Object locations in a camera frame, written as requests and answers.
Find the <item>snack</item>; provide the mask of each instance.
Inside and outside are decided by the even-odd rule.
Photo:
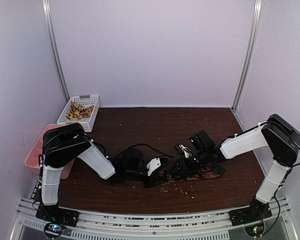
[[[79,121],[83,118],[90,118],[94,107],[95,106],[84,107],[72,101],[70,111],[67,112],[66,117],[74,121]]]

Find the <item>aluminum frame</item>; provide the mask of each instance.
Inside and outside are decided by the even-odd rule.
[[[19,240],[23,227],[43,230],[46,222],[36,218],[33,202],[26,198],[20,200],[9,240]],[[289,239],[298,240],[286,198],[280,198],[279,203]],[[274,199],[269,204],[273,215],[267,221],[275,219],[279,209]],[[230,230],[243,228],[243,225],[232,226],[228,212],[240,208],[179,214],[116,214],[77,210],[77,226],[67,226],[62,236],[73,240],[210,240],[213,236],[228,240]]]
[[[243,97],[244,89],[248,81],[250,65],[251,65],[251,61],[252,61],[252,57],[253,57],[253,53],[255,50],[256,41],[258,37],[258,32],[259,32],[262,8],[263,8],[263,0],[255,0],[248,48],[245,55],[240,82],[231,108],[235,113],[237,113],[239,110],[240,101]]]
[[[68,87],[66,84],[64,72],[62,70],[61,66],[61,61],[60,61],[60,56],[58,52],[58,47],[57,47],[57,42],[56,42],[56,36],[55,36],[55,30],[54,30],[54,25],[52,21],[52,15],[51,15],[51,9],[50,9],[50,0],[42,0],[43,4],[43,13],[44,13],[44,18],[46,21],[46,26],[48,29],[48,34],[50,38],[50,43],[51,43],[51,48],[52,48],[52,53],[53,53],[53,60],[54,60],[54,65],[56,69],[56,73],[60,82],[61,90],[63,93],[63,96],[66,100],[66,102],[69,101],[70,99],[70,94],[68,91]]]

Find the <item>white basket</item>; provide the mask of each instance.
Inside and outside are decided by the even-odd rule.
[[[89,118],[82,118],[79,121],[70,120],[67,118],[67,113],[71,109],[71,102],[75,102],[80,104],[83,107],[90,107],[94,106],[91,117]],[[100,107],[99,103],[99,95],[85,95],[85,96],[73,96],[70,98],[66,106],[64,107],[57,124],[66,125],[66,124],[73,124],[73,123],[80,123],[83,126],[83,129],[86,133],[91,133],[92,128],[94,127],[94,123],[97,117],[97,113]]]

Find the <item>metal profile bar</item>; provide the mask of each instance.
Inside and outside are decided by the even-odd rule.
[[[56,42],[56,36],[55,36],[55,31],[54,31],[54,25],[53,25],[52,16],[51,16],[50,0],[42,0],[42,4],[43,4],[43,12],[44,12],[44,17],[45,17],[45,21],[46,21],[46,26],[47,26],[48,34],[49,34],[49,38],[50,38],[55,69],[56,69],[56,72],[57,72],[57,75],[59,78],[63,96],[64,96],[65,100],[68,102],[70,99],[70,95],[69,95],[69,91],[67,88],[65,76],[64,76],[64,73],[63,73],[63,70],[61,67],[61,62],[60,62],[60,57],[59,57],[59,52],[58,52],[57,42]]]
[[[239,86],[238,86],[238,89],[237,89],[237,92],[236,92],[236,95],[234,98],[234,102],[233,102],[233,105],[231,108],[234,112],[238,111],[240,100],[244,93],[244,88],[245,88],[245,85],[247,82],[249,66],[250,66],[250,63],[252,60],[252,56],[253,56],[253,52],[254,52],[255,44],[256,44],[256,39],[258,36],[262,6],[263,6],[263,0],[255,0],[248,48],[246,51],[246,56],[245,56],[245,60],[244,60],[241,77],[240,77]]]

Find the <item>white wall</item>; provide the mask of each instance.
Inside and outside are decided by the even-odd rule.
[[[278,113],[300,131],[300,0],[266,0],[239,119],[247,129]],[[272,154],[257,151],[268,170]],[[300,230],[300,167],[281,190]]]
[[[54,0],[72,96],[103,107],[230,107],[254,0]]]
[[[41,1],[0,1],[0,240],[36,177],[24,161],[65,105]]]

